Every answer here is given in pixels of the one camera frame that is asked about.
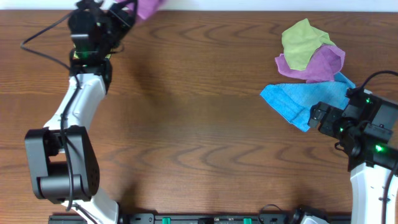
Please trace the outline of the purple microfiber cloth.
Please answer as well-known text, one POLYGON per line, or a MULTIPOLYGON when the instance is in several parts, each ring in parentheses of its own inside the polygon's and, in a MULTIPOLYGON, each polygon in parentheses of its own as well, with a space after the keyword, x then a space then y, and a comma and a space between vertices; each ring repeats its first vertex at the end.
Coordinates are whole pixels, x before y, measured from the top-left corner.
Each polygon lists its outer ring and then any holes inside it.
POLYGON ((143 22, 152 17, 159 8, 164 5, 166 0, 115 0, 123 3, 123 8, 127 9, 129 17, 135 18, 137 22, 143 22))

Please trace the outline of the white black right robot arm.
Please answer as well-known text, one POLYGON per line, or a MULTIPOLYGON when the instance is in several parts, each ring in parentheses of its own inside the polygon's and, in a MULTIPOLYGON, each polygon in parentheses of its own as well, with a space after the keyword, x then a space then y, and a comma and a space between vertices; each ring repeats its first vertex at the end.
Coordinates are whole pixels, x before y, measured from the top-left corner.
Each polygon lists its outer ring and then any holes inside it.
POLYGON ((388 143, 396 122, 397 103, 369 93, 351 96, 343 110, 324 102, 310 109, 308 125, 348 156, 354 224, 395 222, 397 149, 388 143))

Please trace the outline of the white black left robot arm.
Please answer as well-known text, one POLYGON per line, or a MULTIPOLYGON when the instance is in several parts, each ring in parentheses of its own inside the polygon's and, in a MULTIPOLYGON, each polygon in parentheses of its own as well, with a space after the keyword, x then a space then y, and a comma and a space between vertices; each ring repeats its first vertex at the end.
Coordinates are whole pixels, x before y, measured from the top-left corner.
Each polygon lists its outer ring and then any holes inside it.
POLYGON ((107 11, 101 1, 79 1, 64 20, 73 48, 65 68, 68 90, 50 120, 27 132, 24 142, 34 195, 87 223, 122 223, 119 204, 100 187, 100 168, 88 130, 107 95, 113 68, 110 58, 123 51, 122 39, 136 23, 127 1, 107 11))

